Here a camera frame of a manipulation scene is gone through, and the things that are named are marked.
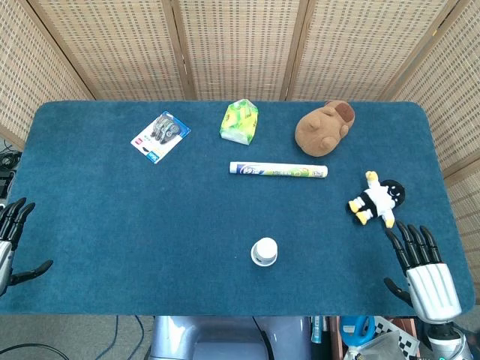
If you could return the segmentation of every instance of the brown plush toy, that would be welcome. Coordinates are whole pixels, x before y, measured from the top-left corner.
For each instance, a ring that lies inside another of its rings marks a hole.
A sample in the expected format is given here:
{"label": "brown plush toy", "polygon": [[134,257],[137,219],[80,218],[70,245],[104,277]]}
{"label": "brown plush toy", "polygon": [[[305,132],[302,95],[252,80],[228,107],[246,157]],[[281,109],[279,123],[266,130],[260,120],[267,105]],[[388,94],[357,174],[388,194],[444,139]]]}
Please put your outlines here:
{"label": "brown plush toy", "polygon": [[355,112],[348,103],[327,101],[324,107],[301,118],[295,129],[295,141],[309,155],[327,155],[348,134],[354,120]]}

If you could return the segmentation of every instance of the plush toy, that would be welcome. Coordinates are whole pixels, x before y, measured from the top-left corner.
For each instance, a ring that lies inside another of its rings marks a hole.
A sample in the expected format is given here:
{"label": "plush toy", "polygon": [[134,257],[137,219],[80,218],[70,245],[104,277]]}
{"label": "plush toy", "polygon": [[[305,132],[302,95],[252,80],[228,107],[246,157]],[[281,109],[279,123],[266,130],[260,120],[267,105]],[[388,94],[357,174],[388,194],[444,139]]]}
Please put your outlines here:
{"label": "plush toy", "polygon": [[324,107],[305,115],[295,129],[295,141],[309,155],[327,155],[352,127],[355,112],[341,100],[327,101]]}
{"label": "plush toy", "polygon": [[378,181],[374,171],[367,171],[368,189],[348,202],[350,210],[365,225],[371,218],[382,217],[385,225],[392,228],[395,222],[392,209],[405,200],[404,187],[395,180]]}

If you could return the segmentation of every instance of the green tissue package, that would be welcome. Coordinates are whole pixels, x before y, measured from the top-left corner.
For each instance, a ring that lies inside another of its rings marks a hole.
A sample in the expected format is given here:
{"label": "green tissue package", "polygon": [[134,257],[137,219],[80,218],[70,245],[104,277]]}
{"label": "green tissue package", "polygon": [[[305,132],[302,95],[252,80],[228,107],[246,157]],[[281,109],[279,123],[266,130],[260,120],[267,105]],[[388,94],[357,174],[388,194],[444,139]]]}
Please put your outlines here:
{"label": "green tissue package", "polygon": [[220,126],[223,139],[250,145],[257,128],[258,109],[247,99],[231,103]]}

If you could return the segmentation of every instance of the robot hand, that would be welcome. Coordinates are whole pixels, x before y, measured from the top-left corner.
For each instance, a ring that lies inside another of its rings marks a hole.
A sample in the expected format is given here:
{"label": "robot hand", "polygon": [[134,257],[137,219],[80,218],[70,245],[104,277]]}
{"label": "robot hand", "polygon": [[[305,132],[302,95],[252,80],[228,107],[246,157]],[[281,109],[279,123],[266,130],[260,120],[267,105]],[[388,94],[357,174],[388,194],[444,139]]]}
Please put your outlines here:
{"label": "robot hand", "polygon": [[434,237],[423,226],[420,226],[421,233],[413,225],[407,229],[400,221],[397,226],[405,248],[390,229],[385,232],[397,253],[409,293],[400,289],[389,277],[384,280],[385,285],[394,295],[413,306],[424,322],[447,323],[460,315],[462,310],[449,267],[442,262]]}
{"label": "robot hand", "polygon": [[5,294],[8,286],[34,279],[45,273],[53,264],[52,260],[48,260],[34,270],[12,274],[12,262],[22,235],[23,224],[35,207],[34,202],[23,207],[25,202],[26,198],[23,197],[0,211],[0,296]]}

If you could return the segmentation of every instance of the floor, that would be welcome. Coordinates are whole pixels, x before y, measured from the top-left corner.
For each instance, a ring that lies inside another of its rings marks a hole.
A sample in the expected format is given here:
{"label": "floor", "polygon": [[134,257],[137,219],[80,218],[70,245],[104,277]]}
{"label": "floor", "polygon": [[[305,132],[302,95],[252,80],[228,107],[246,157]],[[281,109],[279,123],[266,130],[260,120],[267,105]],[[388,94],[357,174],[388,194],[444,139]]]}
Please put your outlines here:
{"label": "floor", "polygon": [[[152,339],[152,316],[140,316],[145,337],[133,360],[143,360]],[[458,325],[470,331],[480,329],[480,305],[457,319]],[[0,349],[21,343],[43,343],[61,350],[70,360],[94,360],[112,342],[114,316],[89,315],[2,315],[0,316]],[[120,316],[115,346],[103,360],[126,360],[141,338],[133,316]],[[59,360],[44,349],[15,349],[0,355],[1,360]]]}

